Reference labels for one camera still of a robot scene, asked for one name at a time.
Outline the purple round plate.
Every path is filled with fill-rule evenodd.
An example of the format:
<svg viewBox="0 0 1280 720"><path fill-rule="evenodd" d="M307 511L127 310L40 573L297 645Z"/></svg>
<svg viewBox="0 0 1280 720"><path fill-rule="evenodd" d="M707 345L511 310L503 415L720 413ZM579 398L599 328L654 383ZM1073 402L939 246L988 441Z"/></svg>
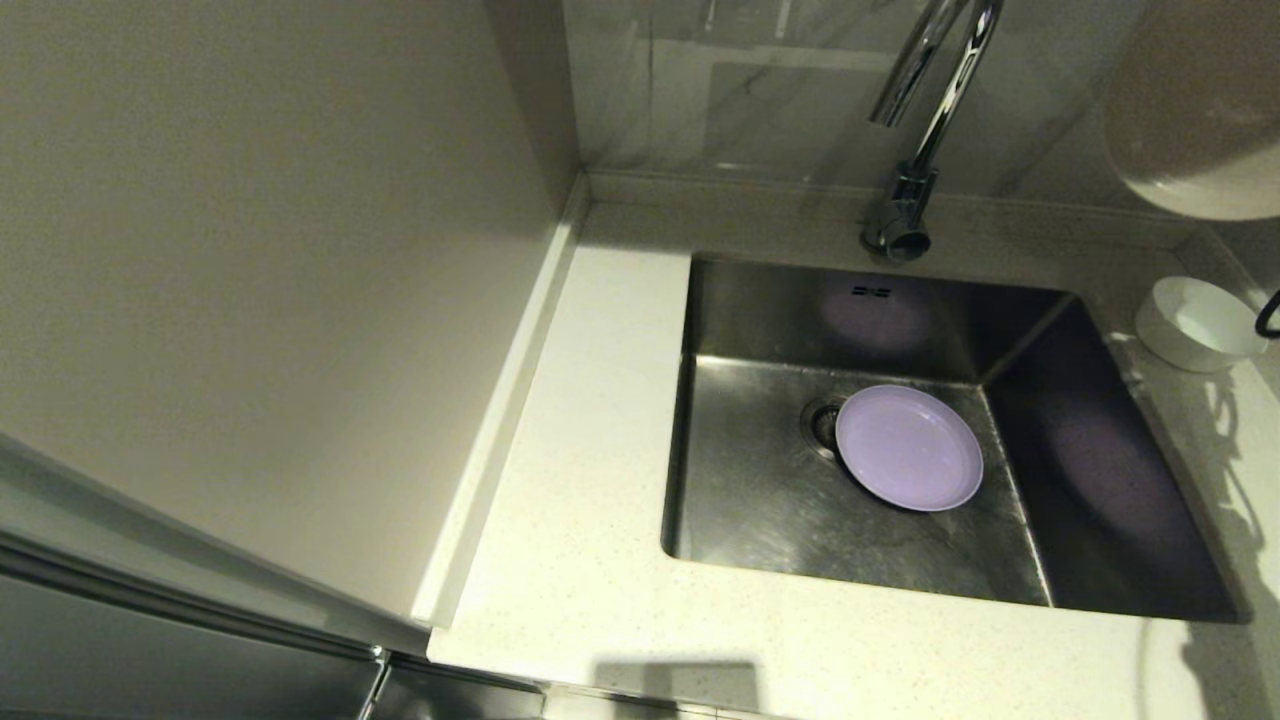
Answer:
<svg viewBox="0 0 1280 720"><path fill-rule="evenodd" d="M837 455L877 498L943 512L975 497L986 461L972 427L947 404L906 386L872 386L841 405Z"/></svg>

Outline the stainless steel sink basin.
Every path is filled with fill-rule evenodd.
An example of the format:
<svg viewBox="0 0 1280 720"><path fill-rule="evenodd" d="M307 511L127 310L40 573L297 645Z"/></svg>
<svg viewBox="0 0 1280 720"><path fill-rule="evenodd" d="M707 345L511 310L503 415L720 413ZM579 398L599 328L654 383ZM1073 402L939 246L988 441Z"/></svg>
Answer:
<svg viewBox="0 0 1280 720"><path fill-rule="evenodd" d="M1243 623L1189 496L1082 300L1061 290L692 261L662 546L905 591ZM906 386L986 461L974 498L896 507L803 442L814 398Z"/></svg>

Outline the grey under-counter cabinet front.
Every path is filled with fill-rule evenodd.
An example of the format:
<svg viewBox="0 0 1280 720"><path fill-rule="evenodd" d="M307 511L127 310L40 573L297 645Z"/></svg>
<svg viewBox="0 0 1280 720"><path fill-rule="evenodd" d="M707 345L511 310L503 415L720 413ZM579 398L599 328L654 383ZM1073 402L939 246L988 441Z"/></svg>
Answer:
<svg viewBox="0 0 1280 720"><path fill-rule="evenodd" d="M535 683L397 655L370 720L541 720L545 705Z"/></svg>

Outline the round metal drain strainer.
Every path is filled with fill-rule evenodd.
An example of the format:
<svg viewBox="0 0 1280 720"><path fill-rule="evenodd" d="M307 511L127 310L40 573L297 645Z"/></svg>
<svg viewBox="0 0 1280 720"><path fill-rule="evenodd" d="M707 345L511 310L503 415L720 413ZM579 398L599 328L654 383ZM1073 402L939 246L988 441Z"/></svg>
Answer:
<svg viewBox="0 0 1280 720"><path fill-rule="evenodd" d="M804 406L799 418L803 442L827 462L840 462L836 423L842 406L841 397L814 398Z"/></svg>

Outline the white round bowl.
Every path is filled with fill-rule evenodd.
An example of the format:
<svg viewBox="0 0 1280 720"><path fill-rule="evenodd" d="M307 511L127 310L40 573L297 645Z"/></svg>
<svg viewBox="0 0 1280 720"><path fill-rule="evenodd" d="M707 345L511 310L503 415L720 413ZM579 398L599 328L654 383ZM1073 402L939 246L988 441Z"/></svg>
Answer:
<svg viewBox="0 0 1280 720"><path fill-rule="evenodd" d="M1155 355L1187 372L1213 373L1265 352L1257 313L1206 281L1165 277L1152 284L1135 313L1135 334Z"/></svg>

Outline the beige round plate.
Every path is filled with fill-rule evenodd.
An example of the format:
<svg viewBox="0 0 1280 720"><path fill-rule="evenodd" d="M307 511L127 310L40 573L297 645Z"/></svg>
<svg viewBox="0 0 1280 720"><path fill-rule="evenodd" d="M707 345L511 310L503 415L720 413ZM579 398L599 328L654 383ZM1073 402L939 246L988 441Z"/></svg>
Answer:
<svg viewBox="0 0 1280 720"><path fill-rule="evenodd" d="M1280 0L1153 0L1111 76L1103 138L1157 208L1280 218Z"/></svg>

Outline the tall beige side panel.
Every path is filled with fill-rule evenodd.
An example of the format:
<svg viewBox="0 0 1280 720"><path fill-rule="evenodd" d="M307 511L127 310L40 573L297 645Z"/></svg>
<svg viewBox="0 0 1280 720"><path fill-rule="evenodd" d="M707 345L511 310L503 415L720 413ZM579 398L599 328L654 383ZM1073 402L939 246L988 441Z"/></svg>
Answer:
<svg viewBox="0 0 1280 720"><path fill-rule="evenodd" d="M562 0L0 0L0 436L444 626L579 173Z"/></svg>

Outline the chrome kitchen faucet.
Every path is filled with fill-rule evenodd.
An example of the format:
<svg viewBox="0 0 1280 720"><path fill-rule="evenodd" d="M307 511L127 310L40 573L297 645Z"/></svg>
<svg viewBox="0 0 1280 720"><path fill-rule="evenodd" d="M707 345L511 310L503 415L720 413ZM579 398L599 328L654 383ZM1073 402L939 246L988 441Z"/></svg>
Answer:
<svg viewBox="0 0 1280 720"><path fill-rule="evenodd" d="M927 0L870 114L892 128L904 118L960 12L970 10L957 60L910 158L896 165L884 192L869 210L860 240L873 254L909 263L931 250L925 210L940 170L936 158L992 44L1006 0Z"/></svg>

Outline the grey glossy refrigerator door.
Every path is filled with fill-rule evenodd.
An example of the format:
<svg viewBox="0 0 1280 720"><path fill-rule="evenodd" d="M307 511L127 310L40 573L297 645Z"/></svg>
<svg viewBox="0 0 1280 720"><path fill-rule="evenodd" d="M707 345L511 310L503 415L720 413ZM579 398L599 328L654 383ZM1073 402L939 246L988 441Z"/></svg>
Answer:
<svg viewBox="0 0 1280 720"><path fill-rule="evenodd" d="M0 530L266 623L422 656L430 632L288 571L0 432Z"/></svg>
<svg viewBox="0 0 1280 720"><path fill-rule="evenodd" d="M0 575L0 720L357 720L380 673Z"/></svg>

